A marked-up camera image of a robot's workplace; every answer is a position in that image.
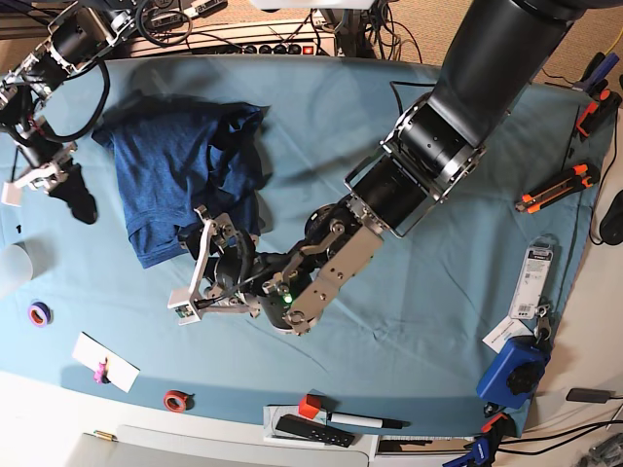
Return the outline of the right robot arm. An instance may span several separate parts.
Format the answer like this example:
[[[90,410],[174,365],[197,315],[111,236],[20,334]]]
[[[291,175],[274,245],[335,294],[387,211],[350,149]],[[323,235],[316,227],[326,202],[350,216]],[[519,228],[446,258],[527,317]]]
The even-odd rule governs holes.
[[[78,221],[96,222],[96,201],[73,154],[103,112],[111,86],[104,57],[137,29],[137,6],[136,1],[72,2],[48,24],[49,37],[1,79],[1,131],[26,162],[21,174],[3,184],[2,203],[19,206],[23,189],[40,190],[65,202]],[[55,133],[37,112],[65,82],[94,68],[103,89],[92,116],[70,134]]]

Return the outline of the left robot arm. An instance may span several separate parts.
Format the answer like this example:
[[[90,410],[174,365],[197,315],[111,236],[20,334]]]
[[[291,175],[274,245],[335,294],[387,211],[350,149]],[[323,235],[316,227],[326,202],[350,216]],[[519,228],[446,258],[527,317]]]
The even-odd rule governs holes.
[[[265,314],[282,333],[307,333],[384,233],[403,237],[478,165],[487,138],[589,9],[584,1],[473,2],[432,90],[400,111],[378,152],[346,176],[348,193],[317,209],[288,252],[260,253],[228,216],[198,207],[201,226],[181,240],[196,252],[193,275],[167,304],[179,323]]]

